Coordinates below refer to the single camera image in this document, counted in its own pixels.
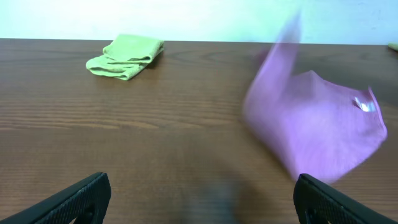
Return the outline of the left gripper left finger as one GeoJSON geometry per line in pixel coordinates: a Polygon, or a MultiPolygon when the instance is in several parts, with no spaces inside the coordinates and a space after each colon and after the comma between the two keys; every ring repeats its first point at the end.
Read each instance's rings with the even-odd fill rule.
{"type": "Polygon", "coordinates": [[[110,198],[108,175],[97,172],[1,220],[1,224],[102,224],[110,198]]]}

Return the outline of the purple cloth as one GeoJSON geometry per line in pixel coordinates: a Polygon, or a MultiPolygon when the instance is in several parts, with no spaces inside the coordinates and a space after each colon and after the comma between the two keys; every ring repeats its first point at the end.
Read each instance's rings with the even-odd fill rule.
{"type": "Polygon", "coordinates": [[[243,118],[293,179],[332,183],[374,154],[387,138],[371,89],[355,90],[310,70],[293,74],[300,16],[282,29],[263,56],[243,102],[243,118]]]}

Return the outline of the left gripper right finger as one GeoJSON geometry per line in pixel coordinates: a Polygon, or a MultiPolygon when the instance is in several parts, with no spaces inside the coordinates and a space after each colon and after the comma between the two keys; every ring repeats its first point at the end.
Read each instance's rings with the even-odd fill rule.
{"type": "Polygon", "coordinates": [[[300,224],[397,224],[309,174],[300,174],[293,200],[300,224]]]}

